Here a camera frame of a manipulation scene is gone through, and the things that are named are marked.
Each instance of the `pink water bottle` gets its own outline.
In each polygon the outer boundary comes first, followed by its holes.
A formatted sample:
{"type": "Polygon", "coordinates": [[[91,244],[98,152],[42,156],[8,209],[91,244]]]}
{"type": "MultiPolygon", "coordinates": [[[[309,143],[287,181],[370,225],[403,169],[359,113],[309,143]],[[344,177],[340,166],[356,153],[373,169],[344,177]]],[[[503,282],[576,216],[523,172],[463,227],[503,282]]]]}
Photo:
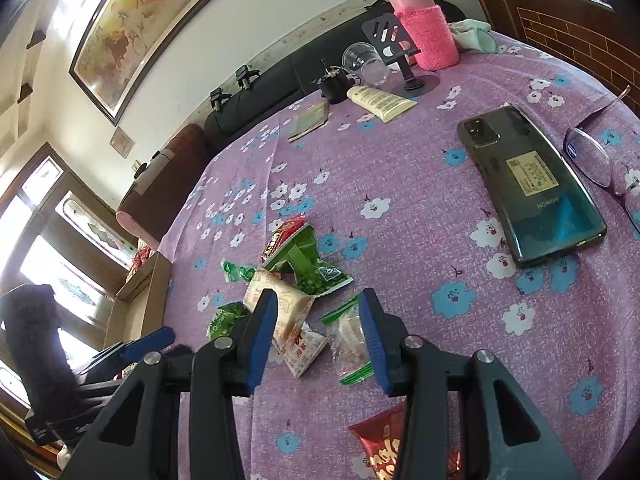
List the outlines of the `pink water bottle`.
{"type": "Polygon", "coordinates": [[[460,54],[447,20],[433,0],[389,0],[396,16],[421,50],[415,55],[425,70],[440,70],[456,65],[460,54]]]}

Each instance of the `small notebook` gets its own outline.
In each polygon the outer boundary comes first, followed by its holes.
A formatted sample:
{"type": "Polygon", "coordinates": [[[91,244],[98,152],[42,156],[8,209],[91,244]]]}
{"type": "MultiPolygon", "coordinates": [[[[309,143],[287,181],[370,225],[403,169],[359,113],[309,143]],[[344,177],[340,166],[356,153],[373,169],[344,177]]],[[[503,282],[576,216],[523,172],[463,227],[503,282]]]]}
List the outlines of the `small notebook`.
{"type": "Polygon", "coordinates": [[[288,142],[298,140],[309,132],[322,126],[329,116],[329,101],[323,99],[317,105],[313,105],[309,110],[296,115],[291,121],[291,135],[288,142]]]}

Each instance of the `pink knitted sleeve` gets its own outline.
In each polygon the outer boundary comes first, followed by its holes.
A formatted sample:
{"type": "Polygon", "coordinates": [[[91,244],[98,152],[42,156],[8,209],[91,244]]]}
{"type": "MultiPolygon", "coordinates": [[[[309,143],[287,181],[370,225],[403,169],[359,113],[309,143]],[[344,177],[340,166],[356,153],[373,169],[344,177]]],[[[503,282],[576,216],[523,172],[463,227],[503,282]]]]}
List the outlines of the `pink knitted sleeve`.
{"type": "Polygon", "coordinates": [[[420,67],[440,70],[458,64],[460,54],[440,6],[398,9],[396,16],[421,50],[415,56],[420,67]]]}

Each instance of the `picture frame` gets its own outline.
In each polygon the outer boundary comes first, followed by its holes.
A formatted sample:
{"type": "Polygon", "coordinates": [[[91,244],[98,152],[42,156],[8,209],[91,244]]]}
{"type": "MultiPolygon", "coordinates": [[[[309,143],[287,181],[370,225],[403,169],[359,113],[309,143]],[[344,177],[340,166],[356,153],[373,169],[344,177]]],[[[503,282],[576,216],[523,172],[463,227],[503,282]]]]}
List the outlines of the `picture frame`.
{"type": "Polygon", "coordinates": [[[115,126],[151,67],[210,0],[101,0],[69,73],[115,126]]]}

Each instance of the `black sofa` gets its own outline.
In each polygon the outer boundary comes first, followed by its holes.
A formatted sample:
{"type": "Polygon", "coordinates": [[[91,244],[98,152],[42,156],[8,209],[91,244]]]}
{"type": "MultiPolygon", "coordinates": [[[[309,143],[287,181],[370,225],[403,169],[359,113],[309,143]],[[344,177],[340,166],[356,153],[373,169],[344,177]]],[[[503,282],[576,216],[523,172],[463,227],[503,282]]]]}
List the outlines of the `black sofa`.
{"type": "MultiPolygon", "coordinates": [[[[455,5],[436,0],[450,22],[465,19],[455,5]]],[[[323,73],[321,59],[332,66],[342,64],[342,53],[353,43],[367,41],[360,28],[362,23],[386,12],[393,12],[386,0],[378,0],[364,12],[327,31],[277,62],[252,83],[226,101],[222,110],[213,111],[205,122],[204,131],[212,156],[247,133],[261,121],[289,106],[294,101],[315,92],[314,81],[323,73]]]]}

